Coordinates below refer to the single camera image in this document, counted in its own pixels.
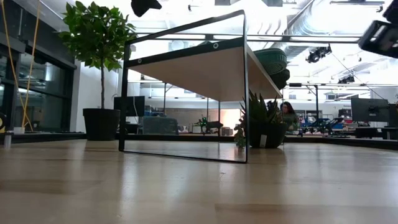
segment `person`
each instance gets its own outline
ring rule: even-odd
[[[299,121],[292,105],[285,101],[281,104],[280,110],[283,112],[284,122],[287,124],[288,130],[297,131],[299,129]]]

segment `ceiling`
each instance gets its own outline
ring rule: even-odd
[[[14,0],[29,12],[36,13],[37,0]],[[387,0],[384,9],[390,3]],[[56,30],[67,30],[62,22],[66,2],[74,0],[41,0],[41,19]],[[89,5],[92,0],[81,0]],[[187,24],[207,17],[219,16],[239,9],[248,15],[248,34],[260,35],[350,35],[359,36],[372,20],[381,19],[377,12],[379,5],[335,5],[330,0],[284,0],[283,7],[267,7],[261,0],[240,0],[231,6],[215,6],[215,0],[160,0],[161,10],[150,9],[141,18],[131,10],[130,0],[95,0],[102,6],[118,7],[124,15],[129,14],[129,22],[136,26],[137,32],[158,32]],[[240,34],[241,18],[204,26],[190,33]],[[327,55],[318,63],[307,63],[309,50],[320,44],[293,44],[272,42],[251,42],[253,50],[277,47],[283,49],[289,61],[291,79],[289,82],[337,83],[339,78],[355,74],[360,77],[357,83],[389,83],[393,81],[386,71],[398,68],[397,60],[363,52],[356,44],[331,44],[333,55]]]

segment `track light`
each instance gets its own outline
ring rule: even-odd
[[[331,53],[330,44],[327,47],[317,47],[310,51],[310,55],[305,59],[308,63],[317,63],[321,58]]]
[[[346,78],[342,78],[342,79],[338,80],[337,84],[349,84],[349,83],[354,83],[354,82],[355,82],[354,76],[350,75]]]
[[[141,17],[149,9],[161,9],[162,5],[156,0],[131,0],[131,8],[136,16]]]

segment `wooden floor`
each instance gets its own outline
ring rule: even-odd
[[[0,149],[0,223],[398,222],[395,151],[286,144],[251,149],[249,164],[233,164],[124,154],[114,145]]]

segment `potted plant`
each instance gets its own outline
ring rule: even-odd
[[[287,125],[282,122],[282,115],[278,109],[276,98],[274,101],[265,103],[261,94],[259,98],[257,94],[249,92],[249,111],[250,111],[250,137],[249,143],[252,147],[260,146],[261,135],[267,136],[266,148],[278,147],[285,138]],[[246,142],[244,140],[246,132],[246,110],[243,105],[243,117],[239,119],[241,122],[235,130],[236,145],[244,147]]]
[[[69,31],[59,34],[63,43],[85,66],[101,70],[101,109],[83,109],[87,139],[113,140],[120,111],[104,107],[104,69],[121,68],[118,60],[123,58],[124,43],[136,38],[134,26],[127,23],[128,16],[124,18],[118,8],[100,7],[95,2],[88,7],[80,1],[76,1],[76,6],[67,3],[66,10],[63,21]]]

